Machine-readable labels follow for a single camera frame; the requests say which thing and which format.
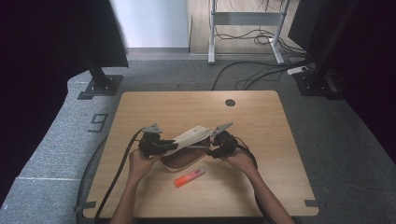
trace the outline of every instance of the hand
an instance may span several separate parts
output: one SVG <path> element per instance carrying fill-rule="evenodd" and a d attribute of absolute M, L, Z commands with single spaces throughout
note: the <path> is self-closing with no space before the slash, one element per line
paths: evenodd
<path fill-rule="evenodd" d="M 129 176 L 131 181 L 140 181 L 151 170 L 152 165 L 163 155 L 155 155 L 149 159 L 143 157 L 139 149 L 129 153 Z"/>
<path fill-rule="evenodd" d="M 229 157 L 222 157 L 221 160 L 227 161 L 233 168 L 243 172 L 245 175 L 257 171 L 251 158 L 241 149 L 237 149 L 235 153 Z"/>

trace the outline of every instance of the wooden table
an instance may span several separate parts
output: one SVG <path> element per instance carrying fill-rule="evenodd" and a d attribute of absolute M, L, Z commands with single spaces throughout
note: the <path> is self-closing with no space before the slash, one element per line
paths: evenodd
<path fill-rule="evenodd" d="M 226 100 L 235 101 L 227 106 Z M 163 139 L 172 139 L 197 125 L 215 129 L 233 122 L 228 131 L 255 155 L 262 178 L 291 216 L 315 216 L 305 205 L 315 197 L 288 121 L 275 91 L 146 91 L 126 92 L 114 118 L 84 210 L 94 217 L 125 148 L 140 129 L 157 123 Z M 199 167 L 206 173 L 176 188 L 174 180 Z M 101 217 L 111 217 L 128 175 L 125 165 Z M 170 173 L 160 163 L 140 183 L 136 217 L 260 217 L 248 179 L 228 163 L 205 156 L 189 168 Z"/>

